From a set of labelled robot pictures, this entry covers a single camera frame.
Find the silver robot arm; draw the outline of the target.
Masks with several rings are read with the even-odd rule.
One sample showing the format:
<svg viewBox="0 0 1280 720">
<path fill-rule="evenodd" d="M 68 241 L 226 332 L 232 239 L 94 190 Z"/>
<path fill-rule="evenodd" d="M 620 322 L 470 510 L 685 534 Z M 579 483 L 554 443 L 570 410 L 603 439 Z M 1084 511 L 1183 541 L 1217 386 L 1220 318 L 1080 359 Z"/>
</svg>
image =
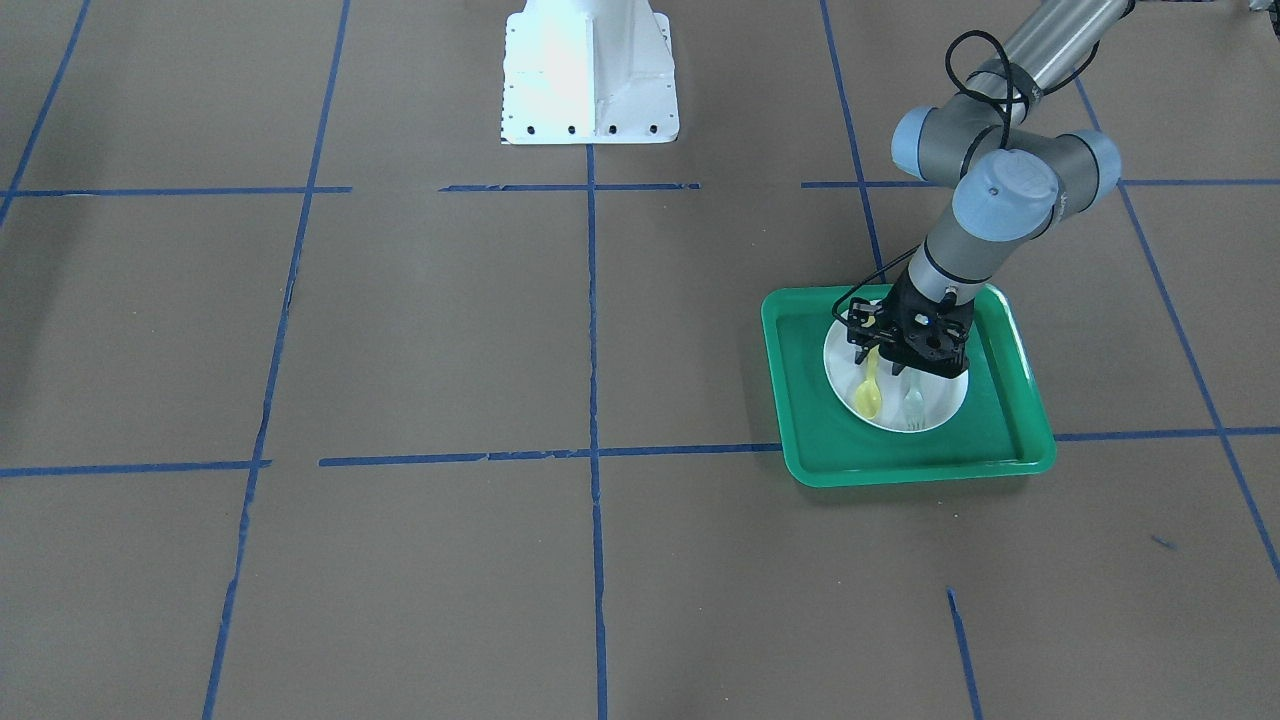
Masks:
<svg viewBox="0 0 1280 720">
<path fill-rule="evenodd" d="M 1123 159 L 1108 136 L 1048 137 L 1021 123 L 1094 60 L 1102 37 L 1133 9 L 1132 1 L 1044 1 L 1006 40 L 963 33 L 988 44 L 992 56 L 968 76 L 946 64 L 954 96 L 906 113 L 891 143 L 895 165 L 950 190 L 950 204 L 895 260 L 901 274 L 881 301 L 850 290 L 831 309 L 856 365 L 877 355 L 896 374 L 960 377 L 978 296 L 998 269 L 1117 187 Z"/>
</svg>

